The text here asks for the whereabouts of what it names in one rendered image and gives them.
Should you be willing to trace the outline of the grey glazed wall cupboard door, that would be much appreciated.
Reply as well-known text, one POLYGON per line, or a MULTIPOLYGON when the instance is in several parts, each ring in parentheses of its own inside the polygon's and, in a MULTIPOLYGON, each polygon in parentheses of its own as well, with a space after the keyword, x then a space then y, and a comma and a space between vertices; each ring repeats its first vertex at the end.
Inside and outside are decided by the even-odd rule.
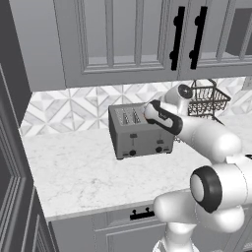
POLYGON ((179 80, 252 75, 252 0, 189 0, 181 44, 179 80), (197 68, 190 69, 195 18, 208 8, 197 68))

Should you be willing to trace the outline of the wide grey wall cupboard door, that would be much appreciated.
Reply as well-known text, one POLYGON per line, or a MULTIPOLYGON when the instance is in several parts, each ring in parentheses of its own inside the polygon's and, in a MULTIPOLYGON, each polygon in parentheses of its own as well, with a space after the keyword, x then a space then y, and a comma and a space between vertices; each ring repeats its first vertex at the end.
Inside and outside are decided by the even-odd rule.
POLYGON ((169 54, 189 0, 54 0, 66 86, 175 81, 169 54))

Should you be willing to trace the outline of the grey wall cupboard body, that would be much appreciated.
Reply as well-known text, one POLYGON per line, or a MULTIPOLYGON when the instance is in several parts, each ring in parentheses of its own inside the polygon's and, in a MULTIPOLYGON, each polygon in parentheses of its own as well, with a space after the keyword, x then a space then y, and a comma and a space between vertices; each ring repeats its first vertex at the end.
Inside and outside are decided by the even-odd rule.
POLYGON ((33 92, 65 90, 53 0, 10 0, 33 92))

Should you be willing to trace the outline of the grey base cupboard door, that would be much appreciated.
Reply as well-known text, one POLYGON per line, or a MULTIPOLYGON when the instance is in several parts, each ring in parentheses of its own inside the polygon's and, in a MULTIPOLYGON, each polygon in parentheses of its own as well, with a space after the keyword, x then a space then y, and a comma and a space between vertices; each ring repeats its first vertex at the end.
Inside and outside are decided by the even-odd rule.
POLYGON ((156 221, 97 230, 96 252, 152 252, 163 237, 165 225, 156 221))

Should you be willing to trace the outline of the dark grey tall cupboard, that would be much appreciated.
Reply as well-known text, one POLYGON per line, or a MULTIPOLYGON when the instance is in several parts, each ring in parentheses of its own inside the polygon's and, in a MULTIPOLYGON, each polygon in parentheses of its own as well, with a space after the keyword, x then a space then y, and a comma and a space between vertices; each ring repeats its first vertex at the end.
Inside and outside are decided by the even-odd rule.
POLYGON ((31 99, 9 0, 0 0, 0 252, 58 252, 19 128, 31 99))

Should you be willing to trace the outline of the grey metal toaster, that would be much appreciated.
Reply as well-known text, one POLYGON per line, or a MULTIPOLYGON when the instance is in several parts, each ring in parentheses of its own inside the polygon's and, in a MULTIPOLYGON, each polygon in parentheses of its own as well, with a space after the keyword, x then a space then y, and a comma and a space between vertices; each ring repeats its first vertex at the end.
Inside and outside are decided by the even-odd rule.
POLYGON ((143 108, 143 102, 108 107, 108 128, 117 159, 172 152, 174 136, 156 124, 149 124, 143 108), (130 138, 133 133, 138 137, 130 138))

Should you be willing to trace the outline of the grey drawer front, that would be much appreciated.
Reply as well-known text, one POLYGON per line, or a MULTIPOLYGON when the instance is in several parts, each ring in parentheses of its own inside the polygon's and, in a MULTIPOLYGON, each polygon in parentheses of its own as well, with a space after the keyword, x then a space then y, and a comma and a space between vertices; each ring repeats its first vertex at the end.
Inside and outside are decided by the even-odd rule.
POLYGON ((144 212, 146 208, 149 207, 151 211, 154 210, 152 205, 144 205, 139 207, 131 207, 120 210, 112 210, 107 211, 100 214, 93 215, 93 224, 95 230, 102 230, 113 227, 122 227, 133 224, 151 224, 151 223, 159 223, 156 215, 151 218, 139 219, 139 220, 130 220, 130 215, 133 210, 136 210, 137 213, 144 212))

